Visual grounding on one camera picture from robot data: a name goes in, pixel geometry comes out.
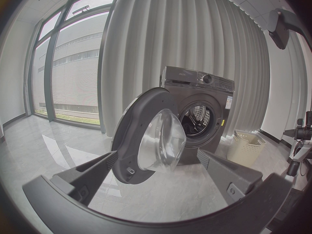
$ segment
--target glass window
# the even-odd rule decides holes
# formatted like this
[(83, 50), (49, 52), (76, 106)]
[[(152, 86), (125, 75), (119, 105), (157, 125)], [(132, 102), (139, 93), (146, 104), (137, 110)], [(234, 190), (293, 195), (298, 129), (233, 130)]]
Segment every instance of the glass window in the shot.
[(105, 4), (110, 4), (112, 2), (113, 0), (79, 0), (75, 2), (69, 10), (66, 20), (80, 14), (83, 11), (87, 11)]
[(49, 33), (55, 26), (55, 24), (57, 23), (57, 19), (60, 16), (60, 12), (57, 13), (55, 16), (53, 16), (49, 21), (47, 21), (45, 23), (45, 25), (42, 27), (40, 36), (39, 36), (39, 40), (44, 37), (47, 33)]
[(97, 69), (107, 14), (84, 18), (58, 34), (51, 77), (56, 118), (99, 124)]
[(35, 113), (47, 115), (44, 97), (44, 63), (50, 37), (41, 43), (35, 50), (32, 71), (32, 92)]

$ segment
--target front-loading washing machine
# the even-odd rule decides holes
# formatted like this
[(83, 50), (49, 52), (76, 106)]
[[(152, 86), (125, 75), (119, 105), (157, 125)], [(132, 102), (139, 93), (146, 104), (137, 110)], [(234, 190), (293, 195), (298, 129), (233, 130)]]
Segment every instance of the front-loading washing machine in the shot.
[(215, 153), (232, 105), (234, 81), (166, 66), (160, 87), (174, 94), (187, 142), (178, 165), (197, 164), (197, 150)]

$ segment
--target laundry basket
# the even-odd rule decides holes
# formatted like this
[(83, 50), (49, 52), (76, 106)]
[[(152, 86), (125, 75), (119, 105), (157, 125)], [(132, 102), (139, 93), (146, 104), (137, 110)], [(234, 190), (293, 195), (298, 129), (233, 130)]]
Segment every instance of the laundry basket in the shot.
[(251, 167), (265, 144), (265, 140), (257, 134), (235, 130), (233, 143), (227, 153), (227, 159), (240, 165)]

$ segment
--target tiled floor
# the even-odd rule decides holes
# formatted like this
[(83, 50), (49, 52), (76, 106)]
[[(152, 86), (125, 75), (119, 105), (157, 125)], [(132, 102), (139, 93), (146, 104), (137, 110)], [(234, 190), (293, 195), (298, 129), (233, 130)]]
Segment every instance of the tiled floor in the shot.
[[(21, 186), (40, 174), (77, 166), (109, 151), (111, 138), (97, 130), (67, 126), (30, 116), (5, 128), (0, 144), (0, 176), (21, 211), (42, 233), (51, 233), (35, 214)], [(265, 179), (287, 168), (289, 149), (267, 141), (252, 168)], [(217, 154), (225, 157), (230, 140), (221, 141)], [(305, 177), (295, 185), (302, 189)], [(171, 174), (155, 173), (139, 185), (120, 183), (114, 175), (104, 180), (89, 207), (103, 214), (146, 222), (178, 221), (203, 216), (227, 204), (201, 164), (177, 166)]]

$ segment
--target white curtain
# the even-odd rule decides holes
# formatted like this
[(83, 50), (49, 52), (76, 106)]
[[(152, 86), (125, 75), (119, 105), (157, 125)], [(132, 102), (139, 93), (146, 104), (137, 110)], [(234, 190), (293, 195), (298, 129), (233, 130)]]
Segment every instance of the white curtain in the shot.
[(260, 128), (269, 56), (263, 31), (244, 11), (229, 0), (117, 0), (101, 80), (107, 136), (136, 96), (159, 86), (166, 65), (235, 81), (224, 136)]

